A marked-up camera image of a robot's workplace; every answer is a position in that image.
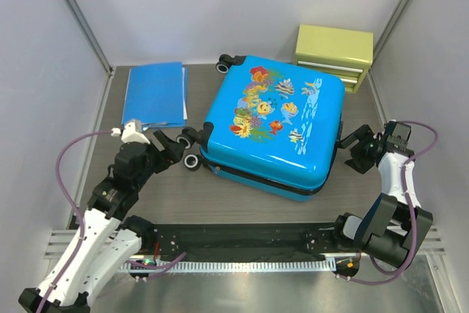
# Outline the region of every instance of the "wooden table surface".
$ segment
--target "wooden table surface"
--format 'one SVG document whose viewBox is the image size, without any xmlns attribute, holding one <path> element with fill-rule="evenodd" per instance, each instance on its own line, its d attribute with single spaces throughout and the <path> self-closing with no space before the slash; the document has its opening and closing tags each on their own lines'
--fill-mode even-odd
<svg viewBox="0 0 469 313">
<path fill-rule="evenodd" d="M 216 96 L 223 76 L 215 65 L 188 65 L 188 122 L 201 128 Z M 122 118 L 125 90 L 130 67 L 118 67 L 100 129 L 119 126 Z M 372 92 L 365 81 L 356 95 L 347 94 L 342 114 L 346 136 L 362 124 L 373 131 L 382 129 Z M 180 132 L 165 129 L 171 138 Z M 81 209 L 86 207 L 92 189 L 105 177 L 107 167 L 114 162 L 121 141 L 108 136 L 98 137 L 81 197 Z M 381 191 L 381 179 L 376 168 L 361 175 L 344 162 L 350 158 L 339 150 L 324 188 L 307 202 L 294 202 L 280 196 L 250 188 L 217 177 L 206 169 L 188 171 L 182 163 L 154 176 L 140 192 L 139 201 L 128 215 L 138 215 L 159 224 L 216 223 L 275 223 L 334 221 L 345 212 L 364 216 Z"/>
</svg>

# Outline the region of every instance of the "blue folder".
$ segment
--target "blue folder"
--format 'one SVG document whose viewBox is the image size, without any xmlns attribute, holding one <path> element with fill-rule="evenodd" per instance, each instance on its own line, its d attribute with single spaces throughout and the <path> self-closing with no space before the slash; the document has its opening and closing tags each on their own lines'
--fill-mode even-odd
<svg viewBox="0 0 469 313">
<path fill-rule="evenodd" d="M 130 70 L 122 124 L 132 119 L 145 128 L 185 125 L 187 71 L 182 62 L 134 67 Z"/>
</svg>

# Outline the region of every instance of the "suitcase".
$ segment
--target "suitcase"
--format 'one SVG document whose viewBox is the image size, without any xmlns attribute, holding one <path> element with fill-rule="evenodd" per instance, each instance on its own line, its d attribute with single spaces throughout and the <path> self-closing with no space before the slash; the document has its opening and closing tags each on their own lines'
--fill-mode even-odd
<svg viewBox="0 0 469 313">
<path fill-rule="evenodd" d="M 341 133 L 345 87 L 333 75 L 255 56 L 222 55 L 225 73 L 196 132 L 178 141 L 200 144 L 185 166 L 296 201 L 306 201 L 328 178 Z"/>
</svg>

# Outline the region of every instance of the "white paper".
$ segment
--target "white paper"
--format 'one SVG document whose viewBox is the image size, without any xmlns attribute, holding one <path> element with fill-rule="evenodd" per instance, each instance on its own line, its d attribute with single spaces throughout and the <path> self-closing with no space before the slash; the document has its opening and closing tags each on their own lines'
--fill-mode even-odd
<svg viewBox="0 0 469 313">
<path fill-rule="evenodd" d="M 188 119 L 188 111 L 187 109 L 185 108 L 185 67 L 182 68 L 182 104 L 184 105 L 184 120 L 187 120 Z"/>
</svg>

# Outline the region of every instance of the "black suitcase trim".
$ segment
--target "black suitcase trim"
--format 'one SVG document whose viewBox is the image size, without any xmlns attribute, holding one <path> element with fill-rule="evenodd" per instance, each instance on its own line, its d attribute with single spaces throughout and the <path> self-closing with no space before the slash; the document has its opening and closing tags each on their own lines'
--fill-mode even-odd
<svg viewBox="0 0 469 313">
<path fill-rule="evenodd" d="M 255 175 L 255 174 L 251 174 L 250 172 L 244 172 L 242 170 L 235 169 L 235 168 L 232 168 L 230 166 L 214 163 L 214 162 L 208 160 L 206 157 L 201 155 L 202 164 L 205 167 L 208 167 L 209 169 L 215 168 L 215 170 L 218 170 L 218 171 L 228 172 L 228 173 L 233 174 L 235 176 L 244 177 L 248 180 L 253 180 L 253 181 L 256 181 L 258 183 L 262 183 L 264 185 L 267 185 L 267 186 L 272 186 L 272 187 L 281 189 L 283 191 L 292 192 L 292 193 L 298 194 L 300 196 L 312 196 L 312 195 L 316 194 L 317 192 L 321 191 L 322 187 L 324 187 L 324 184 L 326 183 L 326 181 L 329 178 L 330 171 L 332 169 L 332 165 L 333 165 L 333 163 L 336 159 L 337 149 L 339 148 L 339 143 L 340 143 L 340 138 L 341 138 L 341 133 L 342 133 L 342 126 L 343 126 L 343 122 L 341 122 L 340 125 L 339 125 L 339 132 L 337 133 L 337 140 L 336 140 L 336 143 L 334 144 L 334 151 L 333 151 L 333 154 L 332 154 L 332 160 L 330 161 L 330 167 L 329 167 L 328 174 L 327 174 L 327 176 L 324 180 L 324 183 L 319 188 L 315 188 L 314 190 L 305 190 L 304 188 L 296 188 L 296 187 L 285 185 L 283 183 L 277 183 L 276 181 L 265 179 L 263 177 Z"/>
</svg>

